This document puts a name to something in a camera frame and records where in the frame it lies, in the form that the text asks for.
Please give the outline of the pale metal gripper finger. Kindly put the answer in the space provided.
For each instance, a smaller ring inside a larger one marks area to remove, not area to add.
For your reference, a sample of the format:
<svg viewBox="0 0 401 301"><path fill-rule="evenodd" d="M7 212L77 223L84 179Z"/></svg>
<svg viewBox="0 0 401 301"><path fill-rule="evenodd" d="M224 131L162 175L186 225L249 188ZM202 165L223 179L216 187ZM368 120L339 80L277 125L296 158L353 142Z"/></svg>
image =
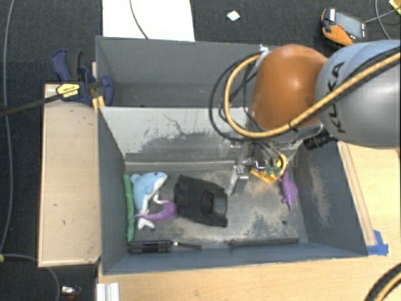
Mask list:
<svg viewBox="0 0 401 301"><path fill-rule="evenodd" d="M250 174L249 180L247 181L244 191L241 194L249 191L256 191L266 185L266 183L261 179L263 172L266 171L266 164L264 162L258 160L248 160L243 162L242 165L245 165L248 168Z"/></svg>
<svg viewBox="0 0 401 301"><path fill-rule="evenodd" d="M228 196L241 194L249 180L249 174L250 172L245 165L240 164L234 166L229 177L228 185L225 187L225 193Z"/></svg>

